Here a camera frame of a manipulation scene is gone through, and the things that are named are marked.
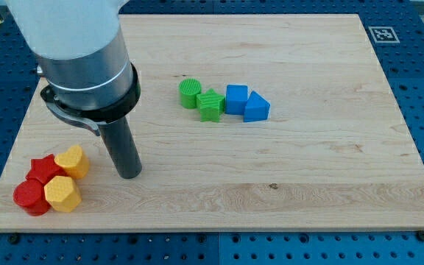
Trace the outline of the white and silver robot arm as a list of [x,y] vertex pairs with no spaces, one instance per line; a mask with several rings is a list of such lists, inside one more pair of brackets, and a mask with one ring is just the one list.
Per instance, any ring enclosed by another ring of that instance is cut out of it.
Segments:
[[119,10],[127,0],[0,0],[35,54],[59,120],[101,135],[122,126],[139,97]]

